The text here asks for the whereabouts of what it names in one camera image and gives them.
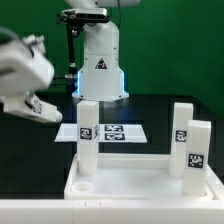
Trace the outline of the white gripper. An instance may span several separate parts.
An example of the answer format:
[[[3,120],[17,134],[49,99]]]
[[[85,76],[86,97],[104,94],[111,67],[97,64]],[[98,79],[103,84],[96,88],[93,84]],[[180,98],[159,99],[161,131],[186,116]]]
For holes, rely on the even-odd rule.
[[[30,35],[0,44],[0,96],[47,89],[54,67],[44,56],[44,37]]]

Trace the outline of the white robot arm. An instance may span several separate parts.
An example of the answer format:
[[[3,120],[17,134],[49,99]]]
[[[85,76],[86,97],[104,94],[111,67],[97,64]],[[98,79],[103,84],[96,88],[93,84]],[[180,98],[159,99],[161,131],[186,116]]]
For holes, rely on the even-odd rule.
[[[129,7],[141,0],[65,0],[70,8],[57,16],[66,24],[69,74],[75,78],[72,96],[94,101],[125,99],[125,75],[119,66],[119,29],[107,9]],[[44,38],[18,37],[0,27],[0,97],[29,96],[53,80],[53,65],[45,58]]]

